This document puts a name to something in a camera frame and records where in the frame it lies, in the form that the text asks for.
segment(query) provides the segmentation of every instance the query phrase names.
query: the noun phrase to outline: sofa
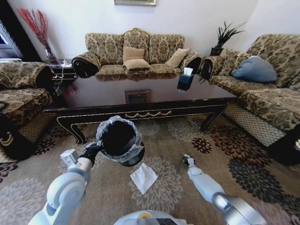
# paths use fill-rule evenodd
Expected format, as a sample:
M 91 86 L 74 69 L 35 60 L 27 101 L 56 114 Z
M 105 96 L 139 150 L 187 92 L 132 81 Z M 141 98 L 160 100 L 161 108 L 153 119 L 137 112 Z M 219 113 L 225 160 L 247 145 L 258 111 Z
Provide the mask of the sofa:
M 34 152 L 36 141 L 55 116 L 43 113 L 54 96 L 53 76 L 52 69 L 40 62 L 0 63 L 0 163 L 25 159 Z
M 247 53 L 268 61 L 277 73 L 277 81 L 236 79 L 231 75 L 235 68 L 223 68 L 224 56 L 205 58 L 201 73 L 212 84 L 238 97 L 237 102 L 228 105 L 225 115 L 263 145 L 270 146 L 300 123 L 300 35 L 262 35 Z M 219 75 L 223 69 L 227 73 Z
M 98 81 L 142 79 L 172 79 L 183 73 L 184 67 L 196 73 L 202 55 L 189 53 L 178 68 L 165 63 L 178 48 L 183 48 L 184 37 L 179 34 L 148 34 L 138 28 L 124 34 L 88 33 L 85 36 L 87 52 L 72 59 L 76 74 L 81 78 L 95 75 Z M 123 66 L 123 47 L 144 49 L 146 70 L 127 70 Z

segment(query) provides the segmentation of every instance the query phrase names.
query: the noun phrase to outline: wall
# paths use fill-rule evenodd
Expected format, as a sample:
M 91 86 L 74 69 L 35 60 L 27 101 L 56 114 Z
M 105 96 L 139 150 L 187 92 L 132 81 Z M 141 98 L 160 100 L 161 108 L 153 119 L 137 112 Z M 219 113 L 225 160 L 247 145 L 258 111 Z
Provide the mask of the wall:
M 246 51 L 262 34 L 300 34 L 299 0 L 260 0 L 236 49 Z
M 149 33 L 179 33 L 186 48 L 209 55 L 217 42 L 223 20 L 234 25 L 248 21 L 258 0 L 157 0 L 156 7 L 120 6 L 113 0 L 8 0 L 18 7 L 44 11 L 49 18 L 49 39 L 58 58 L 72 58 L 86 51 L 88 32 L 123 33 L 138 27 Z M 42 59 L 45 51 L 19 17 Z M 239 35 L 225 47 L 233 48 Z

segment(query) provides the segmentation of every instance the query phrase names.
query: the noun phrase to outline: carpet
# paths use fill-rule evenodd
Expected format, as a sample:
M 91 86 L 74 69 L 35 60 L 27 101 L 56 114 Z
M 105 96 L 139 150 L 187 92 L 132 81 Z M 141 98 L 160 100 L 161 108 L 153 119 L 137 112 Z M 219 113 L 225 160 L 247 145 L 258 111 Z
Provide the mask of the carpet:
M 158 175 L 142 195 L 130 178 L 139 165 L 123 167 L 97 155 L 91 181 L 70 225 L 111 225 L 143 209 L 162 210 L 194 225 L 224 224 L 220 212 L 206 202 L 188 178 L 181 158 L 187 153 L 228 195 L 239 196 L 272 225 L 300 224 L 300 168 L 268 158 L 263 147 L 226 117 L 206 132 L 201 116 L 135 120 L 146 146 L 142 160 Z M 81 125 L 87 141 L 97 124 Z M 21 162 L 0 164 L 0 224 L 25 225 L 42 209 L 50 183 L 66 166 L 60 154 L 70 148 L 83 153 L 67 131 L 55 124 L 38 144 L 35 155 Z

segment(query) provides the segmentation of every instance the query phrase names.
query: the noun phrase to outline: throw pillow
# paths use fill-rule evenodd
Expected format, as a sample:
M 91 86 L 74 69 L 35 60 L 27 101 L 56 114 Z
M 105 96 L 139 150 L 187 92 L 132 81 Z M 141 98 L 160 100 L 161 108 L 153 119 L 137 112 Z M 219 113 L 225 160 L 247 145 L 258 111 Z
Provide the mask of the throw pillow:
M 239 68 L 232 71 L 232 75 L 235 78 L 256 83 L 269 83 L 277 80 L 273 66 L 258 56 L 251 56 L 242 61 Z
M 136 60 L 144 58 L 144 49 L 137 49 L 125 46 L 123 48 L 123 63 L 128 60 Z
M 250 56 L 251 54 L 249 53 L 226 49 L 226 58 L 219 76 L 230 76 L 231 72 L 236 69 L 243 60 Z
M 127 60 L 124 65 L 128 70 L 148 69 L 150 65 L 143 59 Z
M 190 52 L 190 49 L 177 49 L 176 52 L 172 55 L 172 57 L 166 62 L 169 67 L 177 68 L 181 61 L 186 57 L 186 55 Z

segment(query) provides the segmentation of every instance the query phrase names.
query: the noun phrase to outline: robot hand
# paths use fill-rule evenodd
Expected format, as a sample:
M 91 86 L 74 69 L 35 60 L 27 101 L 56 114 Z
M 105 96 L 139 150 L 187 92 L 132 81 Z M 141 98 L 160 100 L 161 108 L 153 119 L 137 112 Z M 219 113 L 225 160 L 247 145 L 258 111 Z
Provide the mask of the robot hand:
M 266 225 L 267 222 L 244 200 L 224 194 L 222 187 L 209 175 L 195 166 L 187 154 L 183 163 L 188 166 L 187 174 L 203 198 L 222 211 L 223 220 L 229 225 Z

